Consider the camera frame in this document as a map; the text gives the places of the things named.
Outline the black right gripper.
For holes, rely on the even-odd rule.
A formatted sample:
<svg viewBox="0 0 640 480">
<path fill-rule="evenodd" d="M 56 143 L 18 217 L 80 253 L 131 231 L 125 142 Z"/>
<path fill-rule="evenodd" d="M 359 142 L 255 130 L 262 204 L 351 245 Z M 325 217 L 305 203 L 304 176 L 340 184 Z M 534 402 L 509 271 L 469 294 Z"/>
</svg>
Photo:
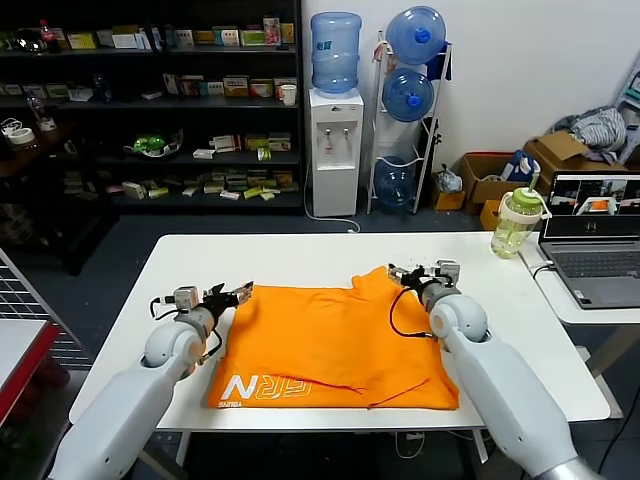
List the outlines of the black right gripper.
<svg viewBox="0 0 640 480">
<path fill-rule="evenodd" d="M 394 283 L 402 285 L 405 289 L 414 290 L 416 293 L 422 293 L 427 285 L 436 281 L 433 277 L 434 267 L 430 265 L 418 265 L 409 273 L 406 273 L 404 268 L 389 265 L 388 276 Z"/>
</svg>

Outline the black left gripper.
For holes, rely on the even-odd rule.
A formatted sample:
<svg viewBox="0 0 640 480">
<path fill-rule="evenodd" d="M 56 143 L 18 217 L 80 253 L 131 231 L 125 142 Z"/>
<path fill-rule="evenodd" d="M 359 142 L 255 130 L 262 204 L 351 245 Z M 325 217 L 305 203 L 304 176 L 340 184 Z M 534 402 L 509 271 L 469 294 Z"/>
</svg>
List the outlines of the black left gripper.
<svg viewBox="0 0 640 480">
<path fill-rule="evenodd" d="M 227 309 L 246 303 L 252 296 L 254 282 L 250 281 L 228 292 L 224 291 L 225 283 L 214 285 L 209 295 L 203 297 L 201 307 L 213 318 L 219 318 Z"/>
</svg>

